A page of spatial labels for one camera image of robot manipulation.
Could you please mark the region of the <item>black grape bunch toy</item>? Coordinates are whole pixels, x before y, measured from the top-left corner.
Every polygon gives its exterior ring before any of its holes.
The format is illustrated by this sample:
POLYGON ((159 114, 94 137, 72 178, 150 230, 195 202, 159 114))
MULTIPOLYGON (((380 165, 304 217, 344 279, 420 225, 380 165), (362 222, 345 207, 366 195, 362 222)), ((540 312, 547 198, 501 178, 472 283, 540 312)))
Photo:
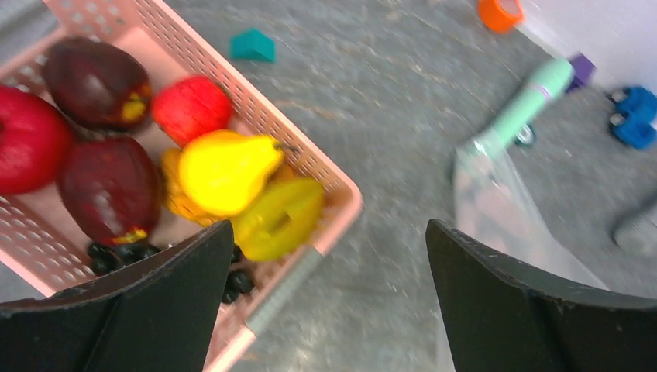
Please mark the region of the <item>black grape bunch toy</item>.
MULTIPOLYGON (((91 258, 91 270, 97 276, 104 276, 159 252, 160 248, 145 242, 127 243, 114 248, 91 242, 86 249, 91 258)), ((254 288, 253 278, 247 269, 231 270, 226 279, 222 303, 231 305, 240 295, 248 295, 254 288)))

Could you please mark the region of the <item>yellow pear toy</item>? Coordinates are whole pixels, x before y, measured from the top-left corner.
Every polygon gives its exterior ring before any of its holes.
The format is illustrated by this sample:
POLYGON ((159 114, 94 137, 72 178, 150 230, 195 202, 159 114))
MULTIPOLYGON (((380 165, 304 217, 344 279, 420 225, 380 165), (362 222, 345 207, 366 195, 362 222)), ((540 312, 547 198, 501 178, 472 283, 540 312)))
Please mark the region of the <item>yellow pear toy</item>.
POLYGON ((255 199, 283 160, 283 145, 274 137, 221 129, 185 146, 177 165, 178 180, 201 209, 232 217, 255 199))

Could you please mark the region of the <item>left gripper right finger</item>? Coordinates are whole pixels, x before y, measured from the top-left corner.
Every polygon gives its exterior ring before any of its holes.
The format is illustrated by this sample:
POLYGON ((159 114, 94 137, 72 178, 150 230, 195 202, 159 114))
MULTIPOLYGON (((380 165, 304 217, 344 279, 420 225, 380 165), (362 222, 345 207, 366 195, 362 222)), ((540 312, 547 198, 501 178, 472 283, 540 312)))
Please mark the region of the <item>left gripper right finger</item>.
POLYGON ((425 232, 458 371, 654 371, 656 301, 498 252, 438 219, 425 232))

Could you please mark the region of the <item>orange wrinkled fruit toy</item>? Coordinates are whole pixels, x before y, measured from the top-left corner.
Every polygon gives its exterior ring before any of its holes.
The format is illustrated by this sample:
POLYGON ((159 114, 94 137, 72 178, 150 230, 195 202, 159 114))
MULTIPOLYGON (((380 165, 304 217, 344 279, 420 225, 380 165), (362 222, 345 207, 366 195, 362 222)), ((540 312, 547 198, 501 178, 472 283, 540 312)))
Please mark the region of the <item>orange wrinkled fruit toy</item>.
MULTIPOLYGON (((202 227, 208 227, 214 222, 219 220, 228 219, 231 222, 239 220, 241 215, 224 216, 214 215, 199 207, 192 199, 190 199, 181 188, 178 179, 178 164, 180 163, 182 150, 178 148, 170 148, 163 152, 160 157, 160 168, 165 182, 165 198, 163 200, 164 206, 173 214, 179 215, 187 220, 196 222, 202 227)), ((233 160, 234 155, 227 157, 220 157, 219 163, 230 164, 235 163, 233 160)), ((293 168, 287 163, 283 162, 265 181, 267 186, 276 181, 289 181, 296 178, 293 168)))

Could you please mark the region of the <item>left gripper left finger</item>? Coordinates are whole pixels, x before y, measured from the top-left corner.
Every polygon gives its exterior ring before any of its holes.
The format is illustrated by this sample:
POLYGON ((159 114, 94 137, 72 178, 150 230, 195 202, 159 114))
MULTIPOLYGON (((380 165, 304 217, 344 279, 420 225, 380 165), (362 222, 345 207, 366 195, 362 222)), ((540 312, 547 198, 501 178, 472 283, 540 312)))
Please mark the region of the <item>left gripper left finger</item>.
POLYGON ((200 371, 222 301, 232 227, 42 300, 1 306, 3 371, 200 371))

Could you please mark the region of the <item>clear zip top bag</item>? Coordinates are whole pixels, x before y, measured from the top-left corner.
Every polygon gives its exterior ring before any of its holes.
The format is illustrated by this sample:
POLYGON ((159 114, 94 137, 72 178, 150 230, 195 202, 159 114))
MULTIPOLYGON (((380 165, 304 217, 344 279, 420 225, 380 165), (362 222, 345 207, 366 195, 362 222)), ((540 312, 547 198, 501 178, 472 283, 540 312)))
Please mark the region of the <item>clear zip top bag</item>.
POLYGON ((565 279, 606 284, 550 233, 505 150, 456 149, 453 167, 456 228, 492 249, 565 279))

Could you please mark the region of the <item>yellow starfruit toy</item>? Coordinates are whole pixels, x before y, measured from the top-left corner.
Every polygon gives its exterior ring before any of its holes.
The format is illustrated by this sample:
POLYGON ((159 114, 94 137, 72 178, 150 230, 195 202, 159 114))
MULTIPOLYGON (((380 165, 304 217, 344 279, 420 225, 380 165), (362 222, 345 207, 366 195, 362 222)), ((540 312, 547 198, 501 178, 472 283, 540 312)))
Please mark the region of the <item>yellow starfruit toy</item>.
POLYGON ((309 239, 324 205, 315 179, 276 181, 232 220, 234 243, 253 262, 279 260, 309 239))

